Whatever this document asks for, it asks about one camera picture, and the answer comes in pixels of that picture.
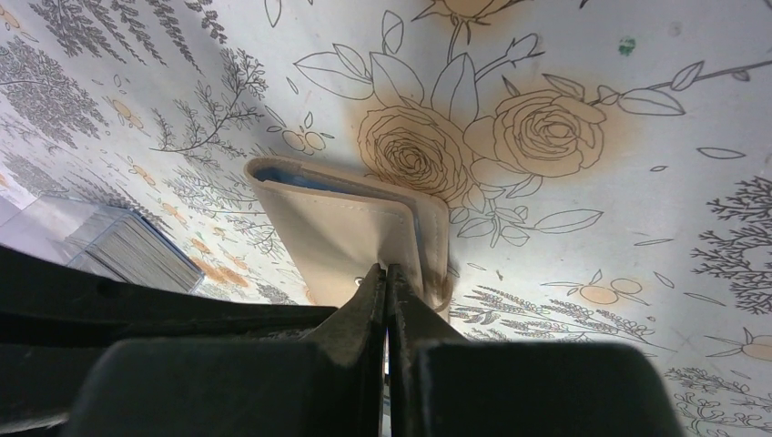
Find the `beige leather card holder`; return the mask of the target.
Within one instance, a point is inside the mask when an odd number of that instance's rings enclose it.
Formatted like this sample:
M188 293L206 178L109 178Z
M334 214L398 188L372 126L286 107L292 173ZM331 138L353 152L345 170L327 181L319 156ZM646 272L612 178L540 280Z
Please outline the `beige leather card holder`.
M292 158L253 158L244 172L314 303L341 307L372 265L399 264L416 295L449 317L443 200Z

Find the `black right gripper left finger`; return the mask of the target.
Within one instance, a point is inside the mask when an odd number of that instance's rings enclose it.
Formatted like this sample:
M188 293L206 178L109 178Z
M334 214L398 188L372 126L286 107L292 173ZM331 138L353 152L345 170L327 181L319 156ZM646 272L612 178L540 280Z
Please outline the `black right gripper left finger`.
M385 272L296 341L153 339L112 346L65 436L378 436Z

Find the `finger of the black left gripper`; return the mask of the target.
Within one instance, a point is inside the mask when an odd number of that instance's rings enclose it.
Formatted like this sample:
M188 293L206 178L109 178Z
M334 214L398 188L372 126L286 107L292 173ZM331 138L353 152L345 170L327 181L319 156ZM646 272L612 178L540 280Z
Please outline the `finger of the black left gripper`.
M89 370L126 339L297 338L332 307L245 304L156 290L1 249L1 429L66 422Z

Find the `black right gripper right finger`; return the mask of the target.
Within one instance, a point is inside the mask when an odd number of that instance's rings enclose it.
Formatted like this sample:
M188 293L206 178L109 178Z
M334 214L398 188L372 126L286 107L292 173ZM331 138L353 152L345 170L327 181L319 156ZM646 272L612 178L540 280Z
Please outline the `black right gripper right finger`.
M678 436L654 367L618 343L470 341L385 277L395 436Z

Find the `stack of credit cards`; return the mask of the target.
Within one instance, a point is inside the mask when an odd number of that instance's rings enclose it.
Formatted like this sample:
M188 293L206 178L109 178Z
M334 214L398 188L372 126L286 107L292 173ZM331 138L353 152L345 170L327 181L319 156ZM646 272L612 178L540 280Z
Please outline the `stack of credit cards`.
M112 280L190 293L204 272L138 214L104 207L64 238L67 265Z

